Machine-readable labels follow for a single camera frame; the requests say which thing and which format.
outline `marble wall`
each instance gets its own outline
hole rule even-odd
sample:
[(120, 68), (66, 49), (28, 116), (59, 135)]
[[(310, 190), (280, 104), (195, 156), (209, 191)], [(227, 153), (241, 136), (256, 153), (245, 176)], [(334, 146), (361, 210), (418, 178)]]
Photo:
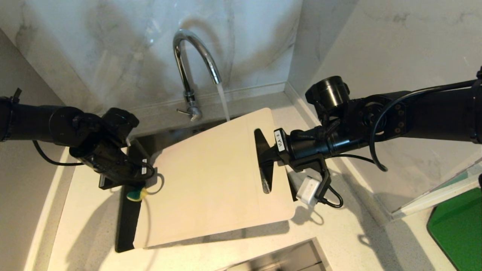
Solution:
[[(312, 84), (340, 75), (360, 98), (471, 80), (482, 65), (481, 26), (476, 0), (305, 0), (288, 82), (304, 98)], [(376, 146), (387, 173), (353, 163), (389, 211), (482, 155), (468, 142), (398, 138)], [(353, 153), (370, 156), (368, 148)]]
[[(228, 91), (286, 81), (301, 4), (4, 0), (0, 28), (64, 103), (101, 112), (183, 98), (172, 49), (179, 28), (204, 41)], [(198, 95), (216, 92), (198, 53), (186, 52)]]

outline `sink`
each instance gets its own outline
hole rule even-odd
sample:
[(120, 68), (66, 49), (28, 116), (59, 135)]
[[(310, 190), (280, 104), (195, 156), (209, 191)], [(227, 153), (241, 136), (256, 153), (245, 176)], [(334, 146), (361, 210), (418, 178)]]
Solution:
[[(156, 152), (225, 122), (226, 120), (222, 119), (189, 127), (168, 129), (152, 135), (135, 137), (131, 139), (131, 146), (128, 148), (127, 153), (129, 157), (138, 161), (150, 159)], [(126, 195), (133, 190), (133, 187), (123, 186), (120, 193), (115, 242), (115, 251), (118, 253), (134, 249), (133, 241), (141, 203), (127, 200)]]

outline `green mat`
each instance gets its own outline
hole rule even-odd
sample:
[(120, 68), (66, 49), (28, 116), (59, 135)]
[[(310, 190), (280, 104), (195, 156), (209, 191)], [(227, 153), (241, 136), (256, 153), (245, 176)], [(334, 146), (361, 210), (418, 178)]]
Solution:
[(427, 224), (428, 232), (455, 268), (482, 270), (482, 192), (467, 191), (439, 204)]

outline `running water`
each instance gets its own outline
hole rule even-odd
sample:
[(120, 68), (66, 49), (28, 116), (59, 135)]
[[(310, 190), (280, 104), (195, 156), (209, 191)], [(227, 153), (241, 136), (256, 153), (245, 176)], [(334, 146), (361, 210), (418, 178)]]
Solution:
[(223, 103), (223, 110), (224, 110), (224, 115), (226, 116), (226, 121), (230, 121), (229, 118), (229, 112), (228, 112), (228, 105), (226, 104), (226, 98), (224, 97), (224, 90), (223, 90), (223, 84), (219, 83), (216, 84), (217, 87), (217, 92), (219, 93), (219, 97), (221, 98), (221, 103)]

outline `faucet handle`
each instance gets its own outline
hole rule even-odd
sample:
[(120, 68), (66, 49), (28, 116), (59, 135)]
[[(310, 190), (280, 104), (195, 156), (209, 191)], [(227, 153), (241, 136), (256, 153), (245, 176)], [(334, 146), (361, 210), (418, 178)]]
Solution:
[(188, 116), (191, 115), (191, 113), (189, 113), (189, 112), (187, 112), (187, 111), (184, 111), (184, 110), (181, 110), (181, 109), (179, 109), (179, 108), (178, 108), (176, 111), (179, 112), (179, 113), (186, 114), (186, 115), (188, 115)]

